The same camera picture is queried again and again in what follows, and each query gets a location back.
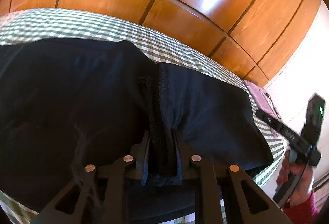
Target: black handle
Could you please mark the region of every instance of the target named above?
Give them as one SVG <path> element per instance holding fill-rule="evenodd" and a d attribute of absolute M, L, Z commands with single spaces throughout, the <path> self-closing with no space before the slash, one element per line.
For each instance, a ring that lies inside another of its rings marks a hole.
<path fill-rule="evenodd" d="M 299 158 L 298 156 L 296 159 L 296 163 L 301 163 L 301 158 Z M 278 186 L 278 188 L 276 189 L 275 194 L 273 196 L 273 200 L 280 208 L 285 205 L 292 193 L 295 191 L 308 165 L 309 161 L 305 165 L 304 170 L 301 174 L 295 175 L 289 172 L 287 182 L 283 183 L 281 186 Z"/>

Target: finger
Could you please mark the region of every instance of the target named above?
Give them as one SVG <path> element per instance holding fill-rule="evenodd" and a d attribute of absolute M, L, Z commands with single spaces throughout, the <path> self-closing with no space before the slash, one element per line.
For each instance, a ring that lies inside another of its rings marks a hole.
<path fill-rule="evenodd" d="M 305 179 L 312 179 L 313 178 L 313 168 L 312 167 L 308 167 L 303 175 L 303 178 Z"/>
<path fill-rule="evenodd" d="M 289 166 L 290 166 L 290 164 L 289 164 L 289 160 L 288 160 L 288 159 L 284 159 L 284 160 L 282 161 L 282 165 L 281 165 L 281 167 L 282 167 L 284 170 L 288 170 L 288 169 L 289 169 Z"/>
<path fill-rule="evenodd" d="M 290 150 L 287 150 L 287 151 L 285 152 L 285 158 L 289 158 L 289 153 L 290 153 Z"/>
<path fill-rule="evenodd" d="M 305 165 L 303 165 L 303 164 L 291 164 L 290 171 L 291 171 L 291 173 L 293 173 L 295 175 L 301 174 L 304 171 L 304 167 L 305 167 Z"/>
<path fill-rule="evenodd" d="M 276 179 L 276 184 L 281 185 L 283 183 L 281 178 L 277 178 Z"/>
<path fill-rule="evenodd" d="M 279 182 L 281 182 L 281 184 L 286 182 L 288 180 L 288 174 L 287 173 L 280 173 L 277 180 Z"/>
<path fill-rule="evenodd" d="M 289 170 L 281 168 L 279 171 L 279 176 L 288 175 Z"/>

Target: pink cloth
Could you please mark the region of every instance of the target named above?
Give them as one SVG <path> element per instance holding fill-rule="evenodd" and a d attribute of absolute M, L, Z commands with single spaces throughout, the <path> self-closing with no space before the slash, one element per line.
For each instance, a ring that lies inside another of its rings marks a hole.
<path fill-rule="evenodd" d="M 246 84 L 249 92 L 254 97 L 255 102 L 257 103 L 258 107 L 269 114 L 270 116 L 274 117 L 275 119 L 281 120 L 281 116 L 279 115 L 276 107 L 274 106 L 272 99 L 270 95 L 267 93 L 267 91 L 264 88 L 261 88 L 257 85 L 255 85 L 252 82 L 249 82 L 247 80 L 244 81 Z M 271 128 L 272 133 L 280 137 L 281 135 L 276 132 L 273 128 Z"/>
<path fill-rule="evenodd" d="M 287 203 L 282 210 L 293 224 L 311 224 L 319 213 L 315 206 L 313 192 L 304 203 L 294 207 L 290 207 L 290 204 Z"/>

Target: black bracket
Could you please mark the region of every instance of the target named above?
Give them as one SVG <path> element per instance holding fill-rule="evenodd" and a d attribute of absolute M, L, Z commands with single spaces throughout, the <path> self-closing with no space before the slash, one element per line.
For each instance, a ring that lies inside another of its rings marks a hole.
<path fill-rule="evenodd" d="M 183 143 L 181 134 L 173 134 L 178 147 L 177 158 L 181 160 L 183 185 L 198 186 L 195 194 L 195 223 L 222 224 L 222 212 L 218 186 L 220 186 L 228 224 L 292 224 L 278 206 L 257 186 L 239 166 L 214 164 L 208 158 L 195 154 L 189 144 Z M 60 200 L 75 186 L 71 181 L 32 220 L 31 224 L 81 224 L 89 192 L 96 179 L 107 179 L 101 223 L 128 223 L 127 196 L 130 182 L 143 184 L 144 161 L 148 156 L 149 134 L 145 132 L 142 143 L 134 145 L 129 156 L 113 164 L 84 171 L 83 188 L 73 214 L 56 209 Z"/>

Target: hand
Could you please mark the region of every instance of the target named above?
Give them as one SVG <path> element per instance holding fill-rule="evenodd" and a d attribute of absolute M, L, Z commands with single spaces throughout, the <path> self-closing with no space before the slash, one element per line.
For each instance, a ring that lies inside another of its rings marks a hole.
<path fill-rule="evenodd" d="M 276 179 L 276 183 L 281 185 L 288 180 L 289 170 L 291 173 L 297 175 L 303 173 L 305 164 L 289 164 L 289 150 L 285 153 L 285 159 L 282 162 L 282 167 L 279 172 L 279 176 Z M 299 185 L 290 197 L 290 207 L 300 205 L 310 198 L 313 185 L 313 169 L 308 167 L 302 176 Z"/>

